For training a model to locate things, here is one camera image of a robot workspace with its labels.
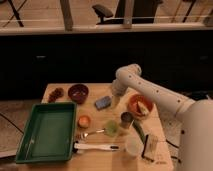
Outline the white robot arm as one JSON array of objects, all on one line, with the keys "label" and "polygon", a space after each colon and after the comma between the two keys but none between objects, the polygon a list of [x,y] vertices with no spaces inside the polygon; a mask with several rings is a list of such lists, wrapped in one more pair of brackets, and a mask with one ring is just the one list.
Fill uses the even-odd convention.
[{"label": "white robot arm", "polygon": [[120,67],[111,90],[123,96],[132,88],[165,107],[181,123],[177,171],[213,171],[213,100],[193,100],[141,77],[138,64]]}]

